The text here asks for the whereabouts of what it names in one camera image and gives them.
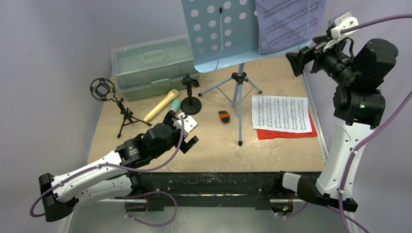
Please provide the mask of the mint green microphone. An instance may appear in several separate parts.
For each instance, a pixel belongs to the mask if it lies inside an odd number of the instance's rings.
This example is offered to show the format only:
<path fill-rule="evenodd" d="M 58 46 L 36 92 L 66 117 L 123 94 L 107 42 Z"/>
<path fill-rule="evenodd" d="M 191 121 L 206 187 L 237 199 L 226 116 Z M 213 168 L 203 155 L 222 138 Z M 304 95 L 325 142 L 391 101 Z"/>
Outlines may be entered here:
<path fill-rule="evenodd" d="M 178 111 L 181 107 L 181 102 L 182 101 L 180 99 L 174 99 L 173 100 L 170 110 L 173 110 L 174 114 L 178 113 Z"/>

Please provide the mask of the black round-base microphone stand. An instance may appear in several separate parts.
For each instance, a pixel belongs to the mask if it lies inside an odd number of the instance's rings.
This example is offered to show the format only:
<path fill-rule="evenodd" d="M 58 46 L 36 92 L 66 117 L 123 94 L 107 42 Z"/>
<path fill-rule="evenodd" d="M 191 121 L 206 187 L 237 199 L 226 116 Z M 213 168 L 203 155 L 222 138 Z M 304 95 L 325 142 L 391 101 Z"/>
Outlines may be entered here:
<path fill-rule="evenodd" d="M 199 87 L 200 84 L 189 74 L 182 79 L 182 84 L 186 87 L 187 97 L 181 101 L 181 110 L 186 115 L 195 115 L 200 112 L 202 104 L 198 98 L 193 96 L 192 88 Z"/>

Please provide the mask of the lavender sheet music page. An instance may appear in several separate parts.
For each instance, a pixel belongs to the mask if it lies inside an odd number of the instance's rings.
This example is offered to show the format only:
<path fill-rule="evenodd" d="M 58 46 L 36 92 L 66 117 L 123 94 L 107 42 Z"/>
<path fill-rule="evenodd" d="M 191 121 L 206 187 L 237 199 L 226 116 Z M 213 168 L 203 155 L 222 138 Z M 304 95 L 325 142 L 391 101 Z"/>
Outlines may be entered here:
<path fill-rule="evenodd" d="M 257 0 L 259 53 L 300 48 L 322 28 L 326 0 Z"/>

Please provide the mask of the cream yellow microphone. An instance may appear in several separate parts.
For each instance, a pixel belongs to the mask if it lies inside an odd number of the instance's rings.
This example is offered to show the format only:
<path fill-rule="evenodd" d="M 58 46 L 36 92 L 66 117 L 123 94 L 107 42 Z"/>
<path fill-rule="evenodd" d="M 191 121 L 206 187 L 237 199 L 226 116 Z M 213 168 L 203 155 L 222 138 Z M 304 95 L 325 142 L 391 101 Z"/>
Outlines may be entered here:
<path fill-rule="evenodd" d="M 174 101 L 179 95 L 179 91 L 177 89 L 172 89 L 168 92 L 166 97 L 160 101 L 143 119 L 144 122 L 151 121 L 157 114 L 160 113 L 169 103 Z"/>

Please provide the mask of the white sheet music page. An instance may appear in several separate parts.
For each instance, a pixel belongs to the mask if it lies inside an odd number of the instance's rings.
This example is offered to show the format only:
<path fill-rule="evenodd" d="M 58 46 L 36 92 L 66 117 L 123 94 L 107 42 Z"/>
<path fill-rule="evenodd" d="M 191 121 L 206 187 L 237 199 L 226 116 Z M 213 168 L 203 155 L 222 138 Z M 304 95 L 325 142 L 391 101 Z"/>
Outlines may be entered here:
<path fill-rule="evenodd" d="M 306 97 L 251 97 L 252 128 L 286 133 L 311 133 L 314 127 Z"/>

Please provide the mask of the red sheet music page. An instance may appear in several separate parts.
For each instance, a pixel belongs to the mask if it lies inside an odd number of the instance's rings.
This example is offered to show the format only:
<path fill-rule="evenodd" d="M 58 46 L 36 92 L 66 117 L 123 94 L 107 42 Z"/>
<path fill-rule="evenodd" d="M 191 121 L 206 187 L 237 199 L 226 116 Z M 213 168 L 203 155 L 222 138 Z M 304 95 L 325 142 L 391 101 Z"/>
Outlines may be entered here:
<path fill-rule="evenodd" d="M 307 137 L 317 137 L 318 133 L 314 126 L 311 113 L 309 113 L 309 119 L 312 127 L 311 133 L 289 133 L 289 132 L 280 132 L 280 131 L 269 131 L 257 129 L 257 137 L 259 140 L 275 139 L 275 138 L 307 138 Z"/>

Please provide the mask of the light blue music stand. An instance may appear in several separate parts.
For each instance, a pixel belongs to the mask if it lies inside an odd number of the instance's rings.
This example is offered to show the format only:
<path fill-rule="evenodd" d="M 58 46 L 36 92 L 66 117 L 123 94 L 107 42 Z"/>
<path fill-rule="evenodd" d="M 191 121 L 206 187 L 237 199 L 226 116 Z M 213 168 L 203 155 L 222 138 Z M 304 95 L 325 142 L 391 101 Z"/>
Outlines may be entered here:
<path fill-rule="evenodd" d="M 194 67 L 207 73 L 234 65 L 238 71 L 220 83 L 200 92 L 199 97 L 212 90 L 221 91 L 221 85 L 235 81 L 233 97 L 226 98 L 238 117 L 238 145 L 242 146 L 242 94 L 243 83 L 249 83 L 261 94 L 250 77 L 244 72 L 247 62 L 264 58 L 259 54 L 258 17 L 253 0 L 183 0 Z"/>

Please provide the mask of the black tripod microphone stand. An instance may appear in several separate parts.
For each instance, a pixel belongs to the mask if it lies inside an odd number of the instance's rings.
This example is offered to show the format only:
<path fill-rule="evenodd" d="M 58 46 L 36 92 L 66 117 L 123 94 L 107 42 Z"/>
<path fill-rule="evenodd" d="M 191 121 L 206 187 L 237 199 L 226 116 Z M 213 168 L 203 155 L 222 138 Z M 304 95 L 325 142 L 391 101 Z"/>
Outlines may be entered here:
<path fill-rule="evenodd" d="M 152 126 L 152 124 L 134 117 L 134 113 L 129 108 L 126 108 L 124 106 L 124 98 L 118 99 L 116 97 L 116 88 L 114 83 L 110 79 L 94 79 L 89 86 L 89 91 L 94 99 L 102 102 L 112 101 L 119 108 L 120 114 L 123 116 L 123 122 L 120 127 L 120 131 L 117 135 L 117 138 L 121 137 L 122 130 L 125 126 L 132 125 L 138 122 L 144 123 L 147 126 Z"/>

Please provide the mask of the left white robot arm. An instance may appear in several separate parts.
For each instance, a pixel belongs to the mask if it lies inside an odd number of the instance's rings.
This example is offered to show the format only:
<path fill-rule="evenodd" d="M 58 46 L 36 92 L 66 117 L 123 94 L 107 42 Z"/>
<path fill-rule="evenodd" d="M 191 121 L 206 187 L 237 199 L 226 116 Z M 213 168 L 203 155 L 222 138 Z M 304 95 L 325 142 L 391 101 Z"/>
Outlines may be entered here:
<path fill-rule="evenodd" d="M 129 195 L 134 199 L 142 197 L 145 185 L 139 179 L 140 173 L 162 168 L 179 151 L 188 152 L 199 139 L 196 136 L 188 142 L 185 139 L 197 126 L 193 116 L 185 113 L 176 115 L 170 110 L 163 122 L 126 140 L 101 159 L 62 175 L 41 175 L 38 178 L 41 195 L 35 203 L 42 203 L 44 213 L 35 214 L 36 204 L 33 204 L 30 215 L 43 216 L 47 222 L 54 222 L 90 201 Z M 145 168 L 171 149 L 175 151 L 164 163 L 151 169 Z"/>

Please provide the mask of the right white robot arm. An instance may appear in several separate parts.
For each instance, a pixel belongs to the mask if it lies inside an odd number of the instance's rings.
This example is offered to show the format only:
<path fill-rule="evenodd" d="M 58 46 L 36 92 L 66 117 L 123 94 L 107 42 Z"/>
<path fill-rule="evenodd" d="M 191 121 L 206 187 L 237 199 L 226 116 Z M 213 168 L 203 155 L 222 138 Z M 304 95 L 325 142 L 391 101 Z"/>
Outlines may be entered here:
<path fill-rule="evenodd" d="M 311 73 L 324 71 L 337 83 L 334 138 L 318 178 L 282 171 L 273 192 L 283 198 L 292 191 L 308 203 L 355 212 L 358 204 L 353 199 L 353 181 L 364 143 L 381 128 L 386 100 L 379 86 L 395 67 L 398 49 L 387 40 L 373 38 L 354 55 L 344 53 L 346 40 L 330 48 L 325 36 L 314 38 L 314 42 L 313 47 L 286 53 L 286 58 L 295 76 L 312 63 Z"/>

